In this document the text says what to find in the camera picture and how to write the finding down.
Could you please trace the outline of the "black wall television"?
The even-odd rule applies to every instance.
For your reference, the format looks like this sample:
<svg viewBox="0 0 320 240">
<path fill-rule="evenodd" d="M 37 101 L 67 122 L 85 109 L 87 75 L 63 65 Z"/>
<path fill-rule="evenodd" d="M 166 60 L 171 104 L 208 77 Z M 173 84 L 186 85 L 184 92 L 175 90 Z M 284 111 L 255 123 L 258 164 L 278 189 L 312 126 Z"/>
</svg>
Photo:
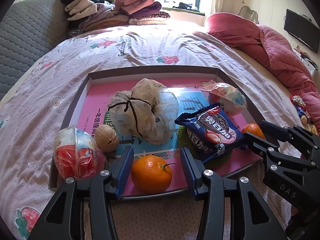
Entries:
<svg viewBox="0 0 320 240">
<path fill-rule="evenodd" d="M 305 44 L 313 52 L 319 50 L 319 27 L 289 9 L 286 10 L 284 30 Z"/>
</svg>

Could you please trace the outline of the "pink pillow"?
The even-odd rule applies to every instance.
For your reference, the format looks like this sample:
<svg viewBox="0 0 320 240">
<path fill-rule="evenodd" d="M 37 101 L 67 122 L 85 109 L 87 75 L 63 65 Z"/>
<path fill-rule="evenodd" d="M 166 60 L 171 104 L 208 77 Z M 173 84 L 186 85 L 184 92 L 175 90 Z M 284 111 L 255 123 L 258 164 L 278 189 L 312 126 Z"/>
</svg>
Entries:
<svg viewBox="0 0 320 240">
<path fill-rule="evenodd" d="M 235 14 L 218 12 L 210 15 L 206 19 L 205 29 L 207 34 L 230 47 L 261 45 L 259 27 Z"/>
</svg>

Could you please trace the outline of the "red toy egg packet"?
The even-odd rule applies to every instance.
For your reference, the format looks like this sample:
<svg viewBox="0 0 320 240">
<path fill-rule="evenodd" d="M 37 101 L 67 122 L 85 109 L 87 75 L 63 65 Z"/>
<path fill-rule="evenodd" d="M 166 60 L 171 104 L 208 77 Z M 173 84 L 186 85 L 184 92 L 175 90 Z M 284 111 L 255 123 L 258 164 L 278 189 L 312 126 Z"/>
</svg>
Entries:
<svg viewBox="0 0 320 240">
<path fill-rule="evenodd" d="M 222 110 L 229 116 L 237 115 L 247 109 L 245 96 L 228 83 L 210 80 L 201 92 L 208 96 L 210 104 L 219 103 Z"/>
</svg>

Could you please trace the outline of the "beige drawstring cloth pouch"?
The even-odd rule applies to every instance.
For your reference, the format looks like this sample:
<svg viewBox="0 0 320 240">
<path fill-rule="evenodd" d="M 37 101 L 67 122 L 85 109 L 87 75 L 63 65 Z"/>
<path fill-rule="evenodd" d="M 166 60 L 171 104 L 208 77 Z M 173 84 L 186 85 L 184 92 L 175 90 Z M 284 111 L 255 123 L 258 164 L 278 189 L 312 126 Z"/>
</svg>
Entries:
<svg viewBox="0 0 320 240">
<path fill-rule="evenodd" d="M 172 137 L 178 110 L 176 96 L 162 83 L 147 78 L 130 90 L 116 92 L 108 104 L 111 121 L 121 135 L 154 145 Z"/>
</svg>

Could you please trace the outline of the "items on window sill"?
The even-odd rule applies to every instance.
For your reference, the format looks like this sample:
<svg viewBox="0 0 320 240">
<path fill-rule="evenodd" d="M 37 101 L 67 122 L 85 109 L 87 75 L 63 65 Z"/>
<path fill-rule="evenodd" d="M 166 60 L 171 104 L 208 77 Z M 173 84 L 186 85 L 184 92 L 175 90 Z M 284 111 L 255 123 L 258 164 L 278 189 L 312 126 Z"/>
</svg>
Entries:
<svg viewBox="0 0 320 240">
<path fill-rule="evenodd" d="M 181 9 L 181 10 L 188 10 L 188 11 L 193 11 L 193 12 L 200 12 L 197 7 L 193 7 L 192 4 L 186 4 L 183 2 L 180 2 L 177 6 L 173 6 L 175 9 Z"/>
</svg>

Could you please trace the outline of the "pile of folded clothes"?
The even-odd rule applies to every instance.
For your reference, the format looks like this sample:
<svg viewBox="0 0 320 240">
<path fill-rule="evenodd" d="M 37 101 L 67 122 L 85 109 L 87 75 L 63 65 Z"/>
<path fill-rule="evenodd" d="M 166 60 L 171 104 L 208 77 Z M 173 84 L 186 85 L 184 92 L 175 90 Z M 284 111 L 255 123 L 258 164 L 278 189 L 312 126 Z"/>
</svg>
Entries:
<svg viewBox="0 0 320 240">
<path fill-rule="evenodd" d="M 171 16 L 156 0 L 61 0 L 70 35 L 120 25 L 166 24 Z"/>
</svg>

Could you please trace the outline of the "shallow cardboard box tray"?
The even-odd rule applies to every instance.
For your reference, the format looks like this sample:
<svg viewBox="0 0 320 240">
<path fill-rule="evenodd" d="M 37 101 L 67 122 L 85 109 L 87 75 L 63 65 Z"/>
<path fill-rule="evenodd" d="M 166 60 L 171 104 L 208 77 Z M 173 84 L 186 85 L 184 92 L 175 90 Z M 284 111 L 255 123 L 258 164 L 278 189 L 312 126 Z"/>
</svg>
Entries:
<svg viewBox="0 0 320 240">
<path fill-rule="evenodd" d="M 112 174 L 107 188 L 122 200 L 183 192 L 187 183 L 180 161 L 184 146 L 222 177 L 260 160 L 242 148 L 242 129 L 263 117 L 250 100 L 244 109 L 212 106 L 204 83 L 232 80 L 217 68 L 141 66 L 93 72 L 79 87 L 54 139 L 49 187 L 66 178 L 86 182 L 113 172 L 121 160 L 137 164 L 147 155 L 161 157 L 172 175 L 164 189 L 142 191 L 129 168 Z"/>
</svg>

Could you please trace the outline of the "blue Oreo cookie packet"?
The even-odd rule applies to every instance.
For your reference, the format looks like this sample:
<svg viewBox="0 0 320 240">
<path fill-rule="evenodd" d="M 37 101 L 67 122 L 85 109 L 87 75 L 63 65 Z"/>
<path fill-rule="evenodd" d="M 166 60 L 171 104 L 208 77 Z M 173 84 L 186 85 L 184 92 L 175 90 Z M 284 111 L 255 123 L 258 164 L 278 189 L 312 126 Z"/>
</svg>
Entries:
<svg viewBox="0 0 320 240">
<path fill-rule="evenodd" d="M 187 129 L 196 155 L 203 163 L 218 158 L 244 144 L 244 136 L 222 110 L 219 103 L 193 113 L 182 113 L 175 124 Z"/>
</svg>

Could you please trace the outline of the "grey quilted headboard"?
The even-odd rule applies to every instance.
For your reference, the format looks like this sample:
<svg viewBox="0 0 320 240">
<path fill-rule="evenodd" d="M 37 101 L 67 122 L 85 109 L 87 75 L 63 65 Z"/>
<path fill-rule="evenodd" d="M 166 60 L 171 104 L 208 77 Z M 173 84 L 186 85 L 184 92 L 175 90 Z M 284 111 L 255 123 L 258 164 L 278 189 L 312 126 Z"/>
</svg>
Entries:
<svg viewBox="0 0 320 240">
<path fill-rule="evenodd" d="M 14 3 L 1 20 L 1 98 L 43 55 L 66 39 L 61 0 Z"/>
</svg>

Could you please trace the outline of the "small colourful doll toy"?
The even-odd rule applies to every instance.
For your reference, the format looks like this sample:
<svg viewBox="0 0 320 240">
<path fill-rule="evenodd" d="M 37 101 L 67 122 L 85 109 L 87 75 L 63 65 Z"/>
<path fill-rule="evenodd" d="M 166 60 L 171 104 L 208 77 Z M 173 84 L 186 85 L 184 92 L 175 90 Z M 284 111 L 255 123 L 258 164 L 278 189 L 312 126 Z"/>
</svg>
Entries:
<svg viewBox="0 0 320 240">
<path fill-rule="evenodd" d="M 291 95 L 290 101 L 296 108 L 300 121 L 303 127 L 308 130 L 309 132 L 318 135 L 318 131 L 316 126 L 312 123 L 310 115 L 306 110 L 306 104 L 304 103 L 303 99 L 298 95 Z"/>
</svg>

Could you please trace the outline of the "white heart shaped chair back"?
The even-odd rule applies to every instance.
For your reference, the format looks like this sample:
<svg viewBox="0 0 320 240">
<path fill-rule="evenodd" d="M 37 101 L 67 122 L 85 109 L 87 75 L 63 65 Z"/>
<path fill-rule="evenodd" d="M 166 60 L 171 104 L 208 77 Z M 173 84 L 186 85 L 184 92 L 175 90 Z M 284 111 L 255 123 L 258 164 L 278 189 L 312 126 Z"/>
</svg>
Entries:
<svg viewBox="0 0 320 240">
<path fill-rule="evenodd" d="M 250 20 L 255 24 L 259 24 L 258 13 L 255 10 L 252 10 L 249 6 L 244 5 L 240 9 L 238 16 Z"/>
</svg>

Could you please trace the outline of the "brown walnut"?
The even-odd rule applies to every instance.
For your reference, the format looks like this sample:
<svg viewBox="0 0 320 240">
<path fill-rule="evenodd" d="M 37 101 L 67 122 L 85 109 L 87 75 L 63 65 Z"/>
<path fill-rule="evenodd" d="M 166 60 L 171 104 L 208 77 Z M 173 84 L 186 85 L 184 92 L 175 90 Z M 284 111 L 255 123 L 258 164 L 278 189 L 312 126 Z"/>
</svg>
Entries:
<svg viewBox="0 0 320 240">
<path fill-rule="evenodd" d="M 116 131 L 108 125 L 99 125 L 95 130 L 94 140 L 96 146 L 106 153 L 116 150 L 120 144 Z"/>
</svg>

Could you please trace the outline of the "pink strawberry print bedsheet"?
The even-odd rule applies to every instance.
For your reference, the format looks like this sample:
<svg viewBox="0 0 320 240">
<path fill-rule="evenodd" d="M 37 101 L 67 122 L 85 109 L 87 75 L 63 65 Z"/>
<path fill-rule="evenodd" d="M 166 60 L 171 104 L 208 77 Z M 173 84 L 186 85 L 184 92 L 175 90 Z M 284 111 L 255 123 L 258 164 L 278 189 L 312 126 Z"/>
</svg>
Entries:
<svg viewBox="0 0 320 240">
<path fill-rule="evenodd" d="M 53 195 L 53 141 L 87 74 L 134 66 L 220 68 L 266 120 L 300 124 L 289 91 L 272 73 L 195 24 L 113 27 L 65 40 L 34 63 L 1 107 L 1 218 L 17 239 L 27 235 L 22 210 L 41 212 Z"/>
</svg>

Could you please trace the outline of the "orange tangerine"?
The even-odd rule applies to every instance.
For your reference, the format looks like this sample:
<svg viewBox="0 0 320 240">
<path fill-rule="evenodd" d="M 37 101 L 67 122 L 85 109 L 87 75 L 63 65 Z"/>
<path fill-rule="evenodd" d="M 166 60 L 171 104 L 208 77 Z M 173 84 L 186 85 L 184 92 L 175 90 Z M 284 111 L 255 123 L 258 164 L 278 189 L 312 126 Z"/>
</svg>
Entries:
<svg viewBox="0 0 320 240">
<path fill-rule="evenodd" d="M 261 139 L 265 139 L 265 136 L 260 129 L 260 127 L 255 124 L 255 123 L 250 123 L 247 124 L 243 129 L 242 129 L 242 134 L 245 134 L 246 132 L 252 133 L 253 135 L 256 135 L 257 137 L 260 137 Z"/>
<path fill-rule="evenodd" d="M 169 188 L 172 181 L 171 165 L 161 157 L 147 155 L 137 159 L 131 167 L 131 180 L 136 189 L 146 194 L 158 194 Z"/>
</svg>

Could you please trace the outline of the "pink quilted blanket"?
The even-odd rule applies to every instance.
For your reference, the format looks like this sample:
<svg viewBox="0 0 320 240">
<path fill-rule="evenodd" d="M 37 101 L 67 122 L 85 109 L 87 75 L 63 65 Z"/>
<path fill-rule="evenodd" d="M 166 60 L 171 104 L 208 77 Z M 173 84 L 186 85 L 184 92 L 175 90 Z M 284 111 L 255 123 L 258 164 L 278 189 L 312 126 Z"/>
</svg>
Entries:
<svg viewBox="0 0 320 240">
<path fill-rule="evenodd" d="M 293 52 L 288 40 L 265 25 L 252 24 L 237 29 L 235 33 L 242 39 L 248 39 L 245 44 L 261 46 L 268 57 L 268 71 L 292 95 L 298 95 L 303 99 L 311 121 L 319 129 L 319 92 L 310 72 Z"/>
</svg>

